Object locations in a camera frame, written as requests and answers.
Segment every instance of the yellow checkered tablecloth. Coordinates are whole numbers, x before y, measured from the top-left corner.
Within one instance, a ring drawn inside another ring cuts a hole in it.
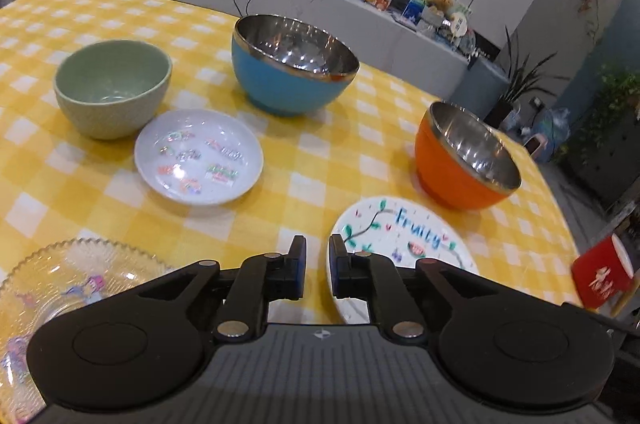
[[[506,140],[522,188],[478,213],[449,211],[416,184],[413,142],[434,98],[362,65],[325,110],[276,118],[251,106],[234,77],[235,18],[169,0],[17,0],[0,10],[0,267],[76,236],[119,240],[172,266],[213,258],[224,268],[307,239],[305,297],[278,320],[338,322],[324,260],[330,230],[360,198],[404,197],[447,220],[480,273],[556,303],[578,302],[576,249],[526,151]],[[190,209],[151,191],[133,163],[134,138],[98,142],[59,110],[52,78],[71,52],[100,39],[143,39],[171,55],[162,105],[212,108],[244,121],[264,151],[254,188],[223,206]]]

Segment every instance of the green bowl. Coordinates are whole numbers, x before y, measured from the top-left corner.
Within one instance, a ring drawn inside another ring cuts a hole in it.
[[[96,42],[65,59],[53,89],[60,109],[80,133],[117,139],[153,118],[171,69],[169,56],[148,42]]]

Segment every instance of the orange bowl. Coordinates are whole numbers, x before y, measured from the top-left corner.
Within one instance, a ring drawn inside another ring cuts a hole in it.
[[[454,209],[484,209],[514,193],[518,166],[503,143],[466,110],[434,102],[415,137],[420,185]]]

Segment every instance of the blue wall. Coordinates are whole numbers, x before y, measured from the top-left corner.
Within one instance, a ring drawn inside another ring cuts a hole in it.
[[[569,108],[572,123],[590,107],[602,86],[598,68],[603,64],[617,64],[640,71],[640,0],[622,0],[602,41],[587,56],[554,104],[554,108]]]

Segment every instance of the blue bowl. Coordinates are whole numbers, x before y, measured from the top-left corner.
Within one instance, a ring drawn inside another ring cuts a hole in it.
[[[231,54],[249,100],[281,117],[326,106],[360,67],[350,49],[324,30],[281,16],[238,19]]]

